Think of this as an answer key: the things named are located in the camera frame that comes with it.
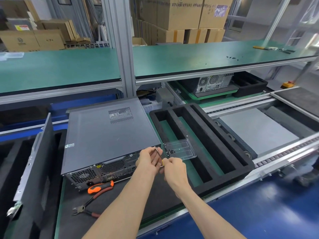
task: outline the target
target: green esd mat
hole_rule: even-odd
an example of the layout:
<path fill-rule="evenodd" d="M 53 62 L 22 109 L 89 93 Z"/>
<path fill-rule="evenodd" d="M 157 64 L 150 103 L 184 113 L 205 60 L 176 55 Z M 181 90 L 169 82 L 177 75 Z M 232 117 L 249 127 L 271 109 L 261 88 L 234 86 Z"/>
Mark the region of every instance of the green esd mat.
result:
<path fill-rule="evenodd" d="M 262 94 L 262 92 L 261 92 L 261 93 L 237 98 L 237 97 L 233 97 L 231 93 L 227 93 L 227 94 L 220 94 L 220 96 L 207 97 L 206 99 L 194 100 L 191 98 L 191 96 L 194 96 L 194 95 L 187 92 L 186 89 L 177 80 L 169 81 L 169 84 L 175 91 L 178 89 L 181 92 L 179 95 L 185 101 L 186 104 L 196 103 L 201 108 L 205 108 L 205 107 L 209 107 L 209 106 L 213 106 L 213 105 L 218 105 L 218 104 L 223 104 L 226 102 L 236 101 L 236 100 L 240 100 L 240 99 L 245 99 L 245 98 L 258 96 L 258 95 Z"/>

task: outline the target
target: computer tower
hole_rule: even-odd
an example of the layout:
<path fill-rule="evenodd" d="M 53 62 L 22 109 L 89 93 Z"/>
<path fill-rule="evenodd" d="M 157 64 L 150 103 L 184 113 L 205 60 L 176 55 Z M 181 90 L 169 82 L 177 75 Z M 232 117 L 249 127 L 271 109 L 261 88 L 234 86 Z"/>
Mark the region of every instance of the computer tower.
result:
<path fill-rule="evenodd" d="M 138 98 L 70 110 L 61 174 L 79 190 L 131 174 L 161 142 Z"/>
<path fill-rule="evenodd" d="M 196 94 L 227 87 L 233 75 L 233 73 L 230 73 L 197 77 L 186 80 L 179 80 L 179 83 L 184 88 L 186 88 L 188 92 Z"/>

